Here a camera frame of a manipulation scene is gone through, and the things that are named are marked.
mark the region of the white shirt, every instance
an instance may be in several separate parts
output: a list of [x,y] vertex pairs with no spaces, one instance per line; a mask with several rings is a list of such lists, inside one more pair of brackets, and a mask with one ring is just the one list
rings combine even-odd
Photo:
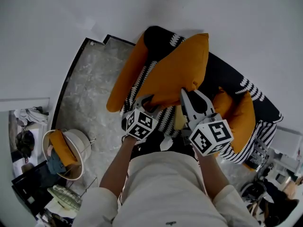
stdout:
[[203,192],[201,170],[194,158],[172,151],[134,158],[118,211],[117,197],[94,188],[83,197],[73,227],[258,227],[233,186],[213,202]]

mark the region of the shirt sleeve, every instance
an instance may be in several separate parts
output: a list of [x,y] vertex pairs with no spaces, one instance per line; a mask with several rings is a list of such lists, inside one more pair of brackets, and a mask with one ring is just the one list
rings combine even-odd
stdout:
[[118,199],[106,188],[92,188],[83,196],[83,201],[72,227],[111,226],[111,220],[117,215]]
[[243,200],[231,185],[225,186],[214,198],[213,204],[226,219],[229,227],[259,227],[257,220],[248,212]]

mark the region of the laundry basket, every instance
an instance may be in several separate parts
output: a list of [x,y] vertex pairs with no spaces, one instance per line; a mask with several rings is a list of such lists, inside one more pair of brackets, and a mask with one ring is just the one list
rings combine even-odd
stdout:
[[[47,149],[51,145],[49,135],[55,130],[50,130],[45,133],[42,140],[43,154],[48,159]],[[89,139],[79,130],[69,130],[62,132],[66,144],[77,159],[77,163],[66,166],[66,173],[57,173],[59,176],[75,181],[84,173],[84,162],[91,154]]]

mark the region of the orange cushion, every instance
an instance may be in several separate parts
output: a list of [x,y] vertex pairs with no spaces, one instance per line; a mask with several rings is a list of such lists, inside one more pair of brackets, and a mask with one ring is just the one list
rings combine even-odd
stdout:
[[213,100],[213,106],[216,113],[219,113],[223,119],[227,119],[235,108],[235,102],[222,87],[219,87],[219,92]]
[[207,60],[208,34],[188,38],[152,69],[137,98],[152,94],[150,106],[179,105],[183,87],[193,91],[203,82]]
[[110,112],[119,111],[133,84],[137,80],[145,62],[147,59],[148,50],[144,44],[144,34],[138,40],[131,55],[127,59],[125,66],[123,67],[109,99],[106,104],[106,108]]
[[227,118],[234,140],[231,142],[234,153],[239,153],[246,145],[256,125],[255,111],[250,93],[244,93],[239,104]]
[[77,159],[67,146],[61,131],[55,130],[49,135],[49,139],[64,166],[77,163]]

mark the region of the marble floor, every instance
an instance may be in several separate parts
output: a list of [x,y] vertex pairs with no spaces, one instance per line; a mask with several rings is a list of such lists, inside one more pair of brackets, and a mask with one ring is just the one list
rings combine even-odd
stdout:
[[[106,45],[88,42],[70,77],[63,96],[56,128],[78,129],[90,140],[91,156],[85,162],[83,177],[72,186],[78,194],[98,186],[115,157],[124,135],[119,113],[106,110],[107,99],[133,46],[110,38]],[[242,165],[217,159],[224,174],[236,189],[255,175]]]

